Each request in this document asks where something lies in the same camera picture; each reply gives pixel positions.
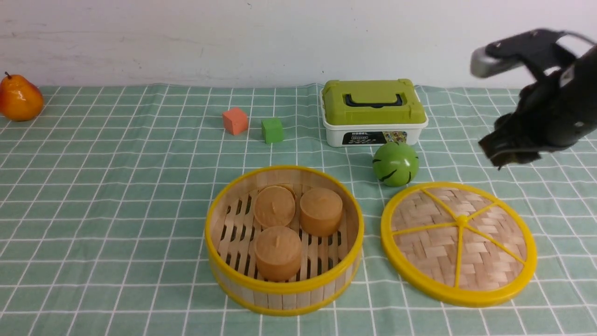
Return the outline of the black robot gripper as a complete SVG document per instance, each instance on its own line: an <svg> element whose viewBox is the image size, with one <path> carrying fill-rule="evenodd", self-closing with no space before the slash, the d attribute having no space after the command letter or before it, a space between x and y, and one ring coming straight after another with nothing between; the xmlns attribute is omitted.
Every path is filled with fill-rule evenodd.
<svg viewBox="0 0 597 336"><path fill-rule="evenodd" d="M507 123L479 140L498 169L541 159L540 151L561 151L596 129L596 47L572 65L521 91Z"/></svg>

